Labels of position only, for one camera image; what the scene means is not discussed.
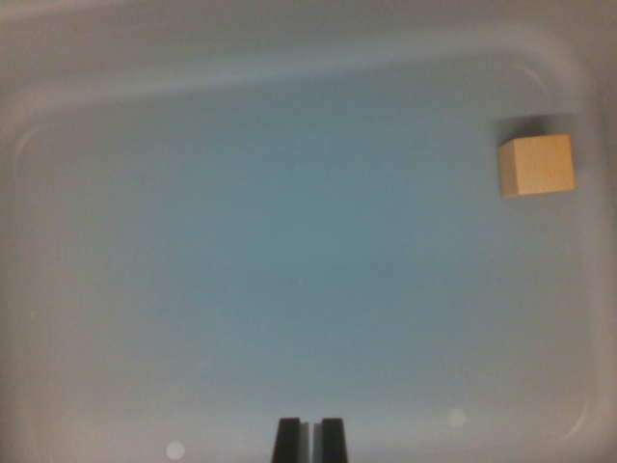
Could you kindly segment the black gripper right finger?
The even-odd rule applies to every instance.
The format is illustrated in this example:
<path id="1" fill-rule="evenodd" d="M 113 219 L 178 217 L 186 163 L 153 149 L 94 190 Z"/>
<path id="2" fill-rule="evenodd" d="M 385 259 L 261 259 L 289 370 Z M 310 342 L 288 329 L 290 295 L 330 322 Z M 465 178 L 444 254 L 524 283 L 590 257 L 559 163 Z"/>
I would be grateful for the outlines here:
<path id="1" fill-rule="evenodd" d="M 348 453 L 342 418 L 327 418 L 313 426 L 313 463 L 347 463 Z"/>

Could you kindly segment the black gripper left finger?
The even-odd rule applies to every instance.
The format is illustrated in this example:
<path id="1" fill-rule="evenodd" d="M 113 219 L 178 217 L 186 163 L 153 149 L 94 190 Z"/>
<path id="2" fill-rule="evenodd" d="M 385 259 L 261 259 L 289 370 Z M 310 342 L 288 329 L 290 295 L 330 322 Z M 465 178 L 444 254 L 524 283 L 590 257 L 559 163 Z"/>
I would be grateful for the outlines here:
<path id="1" fill-rule="evenodd" d="M 300 418 L 281 418 L 271 456 L 272 463 L 309 462 L 309 424 Z"/>

